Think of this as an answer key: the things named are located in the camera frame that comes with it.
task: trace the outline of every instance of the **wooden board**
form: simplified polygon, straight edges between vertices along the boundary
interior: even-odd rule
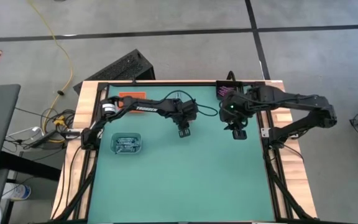
[[[261,80],[241,80],[242,82],[264,82]],[[96,92],[98,88],[99,82],[109,82],[109,83],[130,83],[131,81],[86,81],[82,84],[82,89],[80,93],[80,97],[78,99],[78,104],[76,108],[76,113],[73,122],[73,128],[87,128],[91,125],[93,108],[96,98]],[[214,83],[215,80],[152,80],[152,81],[143,81],[139,80],[138,83]],[[284,90],[284,84],[282,81],[265,81],[267,85],[272,85],[277,88]],[[265,126],[267,126],[267,119],[265,114],[262,113],[264,117]],[[289,109],[279,108],[277,110],[272,111],[273,122],[277,127],[282,127],[288,125],[292,122],[292,116]],[[290,146],[300,152],[300,147],[298,141],[296,140],[288,140],[286,142],[287,146]],[[73,156],[75,151],[80,146],[80,140],[72,140],[68,143],[66,157],[65,157],[65,181],[63,182],[63,173],[60,176],[59,185],[57,188],[57,193],[55,197],[55,201],[53,203],[52,214],[58,207],[58,203],[60,200],[62,188],[63,189],[63,197],[60,202],[60,206],[57,209],[55,217],[59,216],[61,212],[66,207],[66,203],[69,203],[73,196],[76,194],[78,190],[78,183],[80,181],[81,169],[83,166],[83,160],[85,156],[85,152],[80,150],[73,161]],[[296,201],[303,207],[303,209],[312,217],[316,217],[316,210],[314,208],[313,199],[311,197],[311,192],[309,188],[308,178],[306,176],[305,167],[303,165],[302,160],[293,152],[287,149],[281,149],[281,158],[285,173],[285,178],[287,182],[287,187],[291,194],[295,197]],[[68,190],[68,176],[70,173],[70,164],[73,161],[73,167],[71,172],[71,182],[70,182],[70,190]],[[90,159],[89,168],[92,166],[93,159]],[[282,195],[280,191],[277,189],[278,200],[280,211],[282,217],[286,217],[285,207],[282,199]],[[89,189],[85,192],[82,201],[81,201],[81,210],[80,210],[80,218],[85,217],[86,212],[86,203],[88,201]]]

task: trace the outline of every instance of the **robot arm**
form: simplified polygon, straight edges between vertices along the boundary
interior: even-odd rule
[[[178,126],[179,137],[190,135],[189,121],[197,117],[198,107],[195,100],[182,102],[181,99],[162,99],[160,101],[137,99],[131,96],[113,96],[101,101],[99,118],[90,128],[81,133],[81,147],[83,149],[97,149],[99,147],[99,133],[107,122],[121,118],[130,111],[145,111],[158,113],[164,118],[171,118]]]
[[[256,112],[290,108],[309,111],[308,116],[282,128],[269,129],[269,143],[283,143],[290,136],[303,134],[313,127],[330,128],[336,124],[336,115],[332,105],[323,96],[285,93],[273,86],[250,88],[247,93],[236,91],[228,93],[221,102],[219,117],[227,123],[225,129],[232,130],[234,139],[246,139],[244,127],[248,118]]]

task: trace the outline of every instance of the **desk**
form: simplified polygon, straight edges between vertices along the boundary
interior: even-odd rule
[[[98,91],[101,88],[99,83],[130,83],[130,81],[87,81],[83,83],[83,87],[81,89],[80,98],[78,100],[78,105],[76,108],[76,114],[73,122],[73,128],[87,128],[90,126],[93,113],[94,113],[94,105],[96,99],[100,100],[105,94]],[[181,80],[181,81],[166,81],[166,80],[153,80],[153,81],[138,81],[138,83],[174,83],[176,85],[181,83],[214,83],[215,80]],[[247,81],[243,80],[243,82],[261,82],[261,81]],[[282,81],[266,81],[266,85],[272,85],[284,90]],[[264,126],[268,126],[268,120],[266,113],[262,113]],[[279,108],[275,111],[272,111],[272,120],[275,126],[282,127],[292,122],[292,116],[290,110]],[[287,145],[300,151],[298,142],[295,140],[288,140]],[[71,171],[71,183],[70,190],[68,189],[68,175],[70,173],[70,166],[65,166],[65,182],[63,183],[63,175],[60,176],[60,181],[57,189],[57,194],[55,197],[55,202],[53,205],[53,212],[57,209],[57,205],[63,191],[63,198],[60,203],[60,206],[57,210],[57,215],[61,214],[63,209],[65,208],[66,198],[68,195],[68,201],[76,194],[80,179],[81,179],[81,171],[83,169],[84,163],[87,161],[85,158],[85,151],[79,151],[76,157],[73,159],[76,149],[80,146],[80,140],[72,140],[69,142],[67,147],[67,152],[65,156],[65,163],[71,164],[73,161],[73,167]],[[311,197],[310,188],[308,184],[308,179],[306,176],[305,168],[302,160],[295,154],[285,149],[281,150],[281,162],[283,167],[283,172],[285,174],[285,180],[287,182],[287,187],[292,195],[295,197],[297,202],[305,209],[307,213],[311,216],[316,216],[316,212],[314,209],[313,199]],[[91,152],[88,160],[88,170],[87,173],[91,169],[91,165],[93,163],[92,158],[94,157],[94,152]],[[280,209],[281,217],[287,217],[287,213],[285,212],[285,204],[282,198],[281,193],[276,188],[277,198],[278,198],[278,207]],[[78,218],[86,218],[86,211],[88,209],[88,198],[89,198],[89,189],[84,193],[84,196],[81,200],[81,204],[78,209]]]

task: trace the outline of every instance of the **green table surface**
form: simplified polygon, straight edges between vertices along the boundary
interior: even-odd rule
[[[159,100],[173,90],[219,109],[214,86],[110,86],[109,96],[145,91],[148,99]],[[256,118],[249,120],[245,141],[233,140],[225,126],[219,115],[198,113],[191,136],[179,138],[172,119],[156,113],[128,113],[107,124],[88,223],[273,221]],[[113,153],[114,133],[141,134],[142,150]]]

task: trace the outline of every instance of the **yellow cable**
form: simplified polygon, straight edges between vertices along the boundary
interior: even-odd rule
[[[27,2],[30,4],[30,6],[34,9],[34,11],[38,14],[38,16],[40,16],[42,22],[44,22],[45,26],[47,26],[50,35],[52,35],[53,40],[55,41],[56,46],[58,46],[66,55],[66,58],[68,60],[68,63],[70,64],[70,78],[68,79],[68,81],[66,82],[66,85],[63,86],[63,88],[61,89],[61,91],[65,91],[66,88],[68,87],[68,85],[70,84],[70,82],[73,79],[73,62],[71,62],[70,56],[68,56],[67,51],[57,42],[56,38],[55,38],[55,34],[53,33],[52,29],[50,28],[50,26],[48,25],[48,22],[45,20],[45,18],[41,15],[41,13],[38,11],[38,9],[34,6],[34,2],[33,0],[27,0]],[[50,106],[48,113],[46,115],[46,117],[49,117],[50,112],[52,111],[53,107],[55,107],[55,104],[57,102],[57,100],[59,99],[60,95],[58,94],[55,98],[55,100],[53,101],[52,105]],[[44,123],[42,124],[42,130],[46,133],[46,128],[47,128],[47,119],[44,119]],[[54,142],[54,143],[61,143],[64,142],[65,140],[49,140],[49,142]]]

